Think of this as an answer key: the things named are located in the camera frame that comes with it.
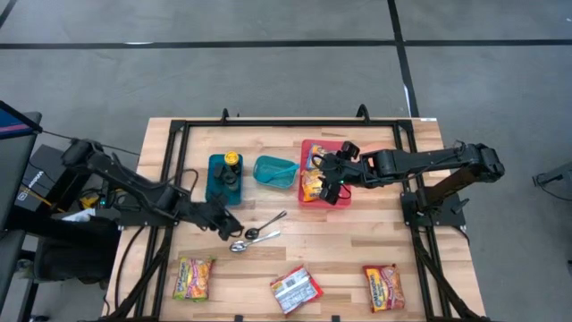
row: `wooden board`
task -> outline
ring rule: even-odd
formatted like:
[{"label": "wooden board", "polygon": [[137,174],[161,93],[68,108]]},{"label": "wooden board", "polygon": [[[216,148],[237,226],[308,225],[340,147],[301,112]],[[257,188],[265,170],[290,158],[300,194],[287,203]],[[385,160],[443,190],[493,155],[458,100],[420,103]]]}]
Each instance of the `wooden board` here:
[{"label": "wooden board", "polygon": [[[153,118],[149,121],[138,173],[151,180],[159,180],[171,120]],[[419,151],[443,148],[435,120],[414,119],[413,124]],[[407,142],[405,133],[402,137]],[[175,142],[177,148],[172,169],[180,139],[178,137]],[[307,266],[324,288],[324,297],[308,303],[288,319],[330,320],[332,315],[340,315],[344,321],[425,320],[411,237],[403,224],[400,209],[401,185],[374,190],[355,188],[350,207],[326,210],[301,207],[297,200],[297,182],[291,190],[280,191],[257,184],[253,179],[252,168],[258,156],[269,155],[298,162],[301,142],[305,139],[351,140],[361,147],[362,152],[395,148],[392,130],[385,127],[201,127],[191,130],[185,168],[193,167],[199,172],[198,185],[192,195],[194,200],[204,199],[209,156],[234,150],[244,157],[245,177],[243,202],[231,208],[231,212],[247,228],[261,225],[284,209],[288,215],[267,230],[269,233],[280,229],[281,237],[253,246],[242,254],[229,252],[231,241],[221,241],[216,233],[201,232],[188,223],[175,228],[163,290],[162,321],[233,320],[235,314],[243,315],[245,320],[284,320],[269,284],[301,264]],[[448,173],[425,174],[426,184],[435,184]],[[189,188],[193,175],[184,175],[184,188]],[[130,228],[122,233],[107,293],[112,307],[119,260],[135,231],[135,228]],[[451,228],[439,227],[436,233],[445,275],[467,305],[476,313],[484,314],[467,241]],[[146,228],[127,256],[120,285],[121,299],[127,296],[140,277],[147,237]],[[209,301],[194,303],[172,299],[179,256],[217,257],[210,281]],[[361,267],[392,263],[400,269],[406,308],[372,314]],[[433,279],[430,280],[435,314],[439,315],[441,310],[436,287]],[[151,311],[155,286],[155,281],[152,281],[148,287],[146,314]]]}]

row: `black floor line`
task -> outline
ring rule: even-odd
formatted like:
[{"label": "black floor line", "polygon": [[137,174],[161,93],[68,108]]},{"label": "black floor line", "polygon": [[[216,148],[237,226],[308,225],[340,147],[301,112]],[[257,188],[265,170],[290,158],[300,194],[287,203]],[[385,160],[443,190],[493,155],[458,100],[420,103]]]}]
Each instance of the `black floor line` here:
[{"label": "black floor line", "polygon": [[383,39],[246,40],[125,43],[11,43],[0,49],[175,49],[175,48],[271,48],[271,47],[382,47],[395,46]]},{"label": "black floor line", "polygon": [[8,2],[8,4],[6,5],[6,7],[4,8],[4,10],[2,11],[2,14],[0,14],[0,28],[2,28],[2,26],[4,26],[6,19],[8,19],[8,16],[12,12],[12,9],[16,5],[17,1],[18,0],[10,0]]},{"label": "black floor line", "polygon": [[570,46],[572,39],[405,40],[405,47]]},{"label": "black floor line", "polygon": [[417,108],[417,99],[415,90],[413,89],[413,80],[411,79],[411,71],[409,70],[408,55],[405,50],[403,36],[401,35],[400,17],[397,14],[397,6],[395,0],[387,0],[390,9],[391,26],[395,35],[395,46],[397,48],[397,56],[400,60],[401,79],[405,86],[405,95],[408,100],[409,116],[419,117],[419,109]]}]

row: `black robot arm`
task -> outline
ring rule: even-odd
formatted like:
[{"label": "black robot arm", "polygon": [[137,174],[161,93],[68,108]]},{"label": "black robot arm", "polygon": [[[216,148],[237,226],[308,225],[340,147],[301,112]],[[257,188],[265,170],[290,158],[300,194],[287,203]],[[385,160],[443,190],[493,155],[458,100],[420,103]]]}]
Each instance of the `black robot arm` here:
[{"label": "black robot arm", "polygon": [[73,140],[62,155],[63,164],[71,169],[97,174],[133,196],[148,213],[168,218],[173,223],[186,221],[202,230],[218,230],[223,240],[241,235],[243,226],[218,200],[194,202],[191,191],[168,182],[151,182],[111,158],[93,140]]},{"label": "black robot arm", "polygon": [[314,155],[312,162],[323,173],[320,199],[330,204],[337,202],[342,184],[372,189],[404,182],[426,171],[458,168],[433,187],[417,191],[419,211],[440,205],[473,182],[495,182],[504,175],[494,149],[483,144],[463,143],[458,148],[419,153],[383,149],[360,155],[359,148],[346,141],[335,154]]}]

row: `blue container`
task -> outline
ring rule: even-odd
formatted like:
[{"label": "blue container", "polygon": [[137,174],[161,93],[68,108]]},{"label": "blue container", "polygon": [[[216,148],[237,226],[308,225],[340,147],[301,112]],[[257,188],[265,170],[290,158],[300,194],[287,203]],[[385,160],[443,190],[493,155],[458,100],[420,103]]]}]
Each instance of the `blue container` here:
[{"label": "blue container", "polygon": [[238,177],[239,189],[231,191],[224,184],[224,182],[215,179],[215,166],[216,164],[224,164],[224,155],[212,155],[208,158],[208,178],[206,179],[206,200],[210,200],[213,196],[222,193],[228,199],[228,206],[239,205],[242,201],[242,155],[239,155],[240,174]]},{"label": "blue container", "polygon": [[294,184],[296,179],[296,171],[292,171],[287,174],[279,174],[276,178],[272,179],[270,182],[260,182],[258,177],[260,175],[275,174],[281,170],[289,168],[295,165],[294,162],[290,160],[280,159],[278,157],[260,156],[257,162],[254,164],[254,178],[258,183],[271,186],[279,189],[288,189]]}]

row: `teal bowl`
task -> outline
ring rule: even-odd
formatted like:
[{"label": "teal bowl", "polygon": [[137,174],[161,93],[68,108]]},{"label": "teal bowl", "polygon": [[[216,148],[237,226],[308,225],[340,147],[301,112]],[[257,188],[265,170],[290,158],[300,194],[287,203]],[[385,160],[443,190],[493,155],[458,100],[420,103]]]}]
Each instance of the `teal bowl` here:
[{"label": "teal bowl", "polygon": [[289,189],[292,184],[294,184],[297,171],[292,171],[291,173],[287,174],[279,174],[270,182],[260,182],[258,178],[268,174],[275,174],[278,171],[287,169],[295,164],[296,163],[290,160],[280,159],[278,157],[260,156],[258,157],[257,162],[254,164],[253,175],[257,182],[260,184],[278,189]]}]

